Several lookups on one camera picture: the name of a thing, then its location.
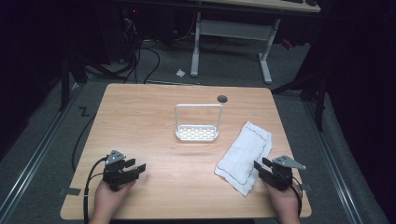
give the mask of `wire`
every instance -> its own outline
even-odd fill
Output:
[[[96,113],[92,116],[90,121],[88,121],[88,123],[85,125],[84,129],[82,129],[81,133],[79,134],[78,140],[77,140],[77,142],[75,144],[75,147],[73,149],[73,153],[72,153],[72,169],[73,169],[73,173],[76,171],[75,157],[76,157],[76,151],[77,151],[78,143],[79,143],[79,141],[81,141],[82,135],[84,134],[85,130],[88,128],[88,126],[90,125],[90,123],[93,121],[93,119],[95,117],[96,117]]]
[[[298,216],[300,216],[301,210],[302,210],[302,207],[303,207],[302,197],[300,197],[300,194],[297,192],[297,190],[294,188],[294,186],[292,184],[290,185],[290,188],[294,191],[294,193],[295,193],[295,195],[297,197],[297,200],[298,200]]]
[[[283,181],[284,181],[286,184],[288,184],[289,187],[294,191],[294,194],[296,195],[297,201],[298,201],[298,217],[299,217],[300,214],[301,214],[301,210],[302,210],[302,208],[303,208],[303,200],[302,200],[303,196],[300,197],[300,194],[299,194],[299,193],[297,192],[297,190],[294,188],[292,182],[291,182],[291,184],[289,184],[288,181],[286,180],[286,178],[285,178],[280,172],[277,172],[277,173],[282,177]]]
[[[97,161],[96,164],[91,168],[90,174],[88,175],[88,178],[87,178],[87,183],[85,185],[85,190],[84,190],[84,204],[83,204],[83,207],[84,207],[84,224],[88,224],[88,195],[89,195],[89,191],[90,191],[89,185],[90,185],[90,181],[92,180],[92,173],[95,170],[96,166],[100,162],[105,161],[105,160],[107,160],[107,156],[103,157],[102,159]]]
[[[189,34],[191,33],[192,27],[193,27],[194,24],[195,24],[195,19],[196,19],[196,17],[197,17],[197,13],[195,12],[195,13],[194,13],[194,17],[192,18],[192,22],[191,22],[191,26],[190,26],[189,31],[188,31],[183,37],[178,38],[178,39],[175,39],[174,41],[182,40],[182,39],[185,39],[185,38],[190,38],[190,37],[193,36],[193,35],[189,35]]]
[[[102,174],[103,174],[103,173],[99,173],[99,174],[93,175],[93,176],[91,177],[90,181],[91,181],[94,177],[99,176],[99,175],[102,175]]]
[[[158,62],[157,62],[157,65],[155,66],[155,68],[154,68],[150,73],[148,73],[148,75],[146,76],[145,80],[143,81],[143,84],[146,84],[146,82],[147,82],[148,79],[149,79],[149,76],[151,76],[151,74],[153,74],[154,71],[155,71],[155,70],[158,68],[158,66],[160,65],[160,55],[159,55],[157,52],[155,52],[154,50],[152,50],[152,49],[147,49],[147,50],[149,50],[149,51],[155,53],[155,55],[157,55],[157,57],[158,57]]]

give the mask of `metal rail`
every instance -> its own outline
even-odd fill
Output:
[[[70,105],[81,93],[81,90],[82,87],[78,86],[77,84],[73,86],[69,104],[63,111],[58,112],[54,121],[51,123],[40,143],[36,147],[35,153],[33,154],[32,158],[28,161],[25,168],[18,177],[14,187],[9,192],[6,199],[3,201],[3,204],[0,207],[0,223],[8,222],[15,207],[23,196],[23,193],[26,191],[27,187],[35,176],[35,172],[38,170],[38,167],[44,160],[47,152],[49,151],[53,137],[61,126],[64,117],[70,108]]]

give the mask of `black cable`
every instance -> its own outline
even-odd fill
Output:
[[[78,140],[77,140],[77,142],[75,144],[75,147],[73,149],[73,153],[72,153],[72,169],[73,169],[73,173],[76,171],[75,157],[76,157],[76,151],[77,151],[78,143],[79,143],[79,141],[81,141],[82,135],[84,134],[85,130],[88,128],[88,126],[90,125],[90,123],[93,121],[93,119],[95,117],[96,117],[96,113],[92,116],[90,121],[88,121],[88,123],[85,125],[84,129],[79,134]]]
[[[286,178],[280,173],[280,172],[277,172],[281,177],[282,177],[282,179],[284,180],[284,182],[286,183],[286,184],[288,184],[289,185],[289,187],[294,191],[294,193],[295,193],[295,195],[296,195],[296,197],[297,197],[297,201],[298,201],[298,217],[300,216],[300,214],[301,214],[301,210],[302,210],[302,208],[303,208],[303,200],[302,200],[302,196],[300,197],[300,194],[297,192],[297,190],[294,188],[294,186],[293,186],[293,183],[291,182],[291,184],[289,184],[288,183],[288,181],[286,180]]]
[[[147,49],[147,50],[149,50],[149,51],[151,51],[151,52],[153,52],[153,53],[155,53],[155,54],[157,55],[157,57],[158,57],[158,62],[157,62],[157,65],[155,66],[155,68],[154,68],[150,73],[148,73],[148,75],[146,76],[145,80],[143,81],[143,84],[146,84],[146,82],[147,82],[148,79],[149,79],[149,76],[151,76],[151,74],[153,74],[154,71],[155,71],[155,70],[158,68],[158,66],[160,65],[160,55],[159,55],[157,52],[155,52],[154,50],[152,50],[152,49]]]
[[[134,55],[134,66],[131,68],[131,71],[128,73],[128,75],[127,75],[126,78],[124,79],[123,83],[126,83],[126,82],[128,81],[128,79],[129,79],[129,76],[132,74],[132,72],[133,72],[134,70],[136,70],[137,63],[138,63],[138,61],[137,61],[137,59],[136,59],[136,56]]]
[[[107,157],[103,157],[102,159],[100,159],[99,161],[96,162],[96,164],[91,168],[90,174],[88,175],[87,178],[87,183],[85,185],[85,189],[84,189],[84,224],[88,224],[88,195],[89,195],[89,185],[90,185],[90,181],[92,179],[92,173],[95,170],[96,166],[101,162],[101,161],[105,161],[107,160]]]
[[[297,190],[294,188],[292,184],[290,185],[290,188],[294,191],[298,200],[298,217],[299,217],[301,214],[301,210],[303,208],[302,198],[300,197],[300,194],[297,192]]]
[[[137,65],[140,62],[140,55],[141,55],[141,53],[140,53],[141,48],[140,47],[141,46],[142,45],[139,46],[139,51],[138,51],[138,54],[137,54],[137,64],[136,64],[136,68],[134,69],[134,84],[137,84]]]

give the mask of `white desk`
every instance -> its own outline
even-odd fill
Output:
[[[311,7],[307,3],[292,3],[280,0],[203,0],[208,3],[230,4],[244,7],[264,7],[276,10],[291,10],[302,12],[320,12],[318,6]],[[195,45],[192,53],[191,75],[198,76],[199,68],[199,40],[201,35],[216,35],[233,38],[253,39],[265,41],[266,44],[259,54],[259,62],[262,67],[262,75],[267,84],[272,83],[271,74],[268,69],[267,57],[274,42],[280,19],[274,21],[273,25],[254,25],[227,21],[201,20],[201,13],[197,14],[195,28]]]

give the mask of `black tape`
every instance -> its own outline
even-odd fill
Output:
[[[81,192],[81,189],[73,189],[73,188],[61,188],[58,192],[59,195],[76,195],[78,196]]]

